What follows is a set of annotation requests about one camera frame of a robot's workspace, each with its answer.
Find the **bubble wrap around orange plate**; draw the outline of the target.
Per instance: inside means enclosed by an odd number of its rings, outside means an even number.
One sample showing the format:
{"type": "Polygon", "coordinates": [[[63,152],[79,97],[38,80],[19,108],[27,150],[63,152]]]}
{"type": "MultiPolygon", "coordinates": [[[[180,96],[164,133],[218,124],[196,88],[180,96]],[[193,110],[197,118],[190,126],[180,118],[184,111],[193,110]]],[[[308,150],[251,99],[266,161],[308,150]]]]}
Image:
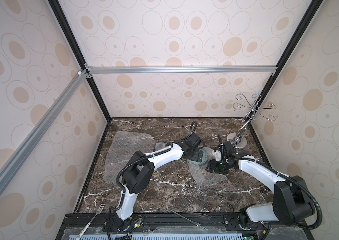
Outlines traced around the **bubble wrap around orange plate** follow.
{"type": "Polygon", "coordinates": [[[103,180],[116,185],[116,176],[137,151],[153,152],[155,140],[149,134],[118,131],[105,158],[103,180]]]}

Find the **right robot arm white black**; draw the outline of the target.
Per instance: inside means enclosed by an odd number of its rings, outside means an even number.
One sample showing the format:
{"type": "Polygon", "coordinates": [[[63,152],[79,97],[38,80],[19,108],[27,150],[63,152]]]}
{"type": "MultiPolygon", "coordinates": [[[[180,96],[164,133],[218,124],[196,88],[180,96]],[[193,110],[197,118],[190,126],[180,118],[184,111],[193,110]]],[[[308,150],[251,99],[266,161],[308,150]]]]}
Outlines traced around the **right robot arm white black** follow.
{"type": "Polygon", "coordinates": [[[207,172],[226,175],[230,170],[240,170],[260,181],[273,194],[271,203],[240,210],[237,220],[241,228],[247,229],[257,222],[280,222],[314,230],[322,224],[321,207],[300,176],[278,172],[245,151],[235,149],[230,142],[219,144],[213,155],[214,159],[207,163],[207,172]]]}

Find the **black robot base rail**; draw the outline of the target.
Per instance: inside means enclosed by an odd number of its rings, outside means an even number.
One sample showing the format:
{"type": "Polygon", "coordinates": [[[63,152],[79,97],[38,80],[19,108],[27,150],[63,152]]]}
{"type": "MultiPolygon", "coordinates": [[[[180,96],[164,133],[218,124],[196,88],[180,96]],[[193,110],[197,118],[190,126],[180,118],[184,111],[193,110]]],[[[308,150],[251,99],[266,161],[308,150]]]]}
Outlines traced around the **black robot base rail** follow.
{"type": "Polygon", "coordinates": [[[125,232],[100,214],[81,237],[83,240],[312,240],[309,230],[279,222],[254,223],[243,230],[234,213],[138,213],[125,232]]]}

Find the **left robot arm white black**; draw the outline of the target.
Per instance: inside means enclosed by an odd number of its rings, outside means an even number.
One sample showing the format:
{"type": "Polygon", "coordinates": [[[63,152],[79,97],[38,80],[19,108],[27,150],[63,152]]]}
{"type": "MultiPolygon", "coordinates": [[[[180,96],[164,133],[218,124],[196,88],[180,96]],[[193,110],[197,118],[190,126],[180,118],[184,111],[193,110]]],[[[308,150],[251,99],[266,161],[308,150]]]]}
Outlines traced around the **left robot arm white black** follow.
{"type": "Polygon", "coordinates": [[[116,176],[121,198],[116,215],[121,221],[129,219],[137,196],[148,186],[153,172],[173,161],[192,158],[196,150],[203,148],[203,140],[192,133],[187,137],[167,143],[152,153],[135,152],[126,166],[116,176]]]}

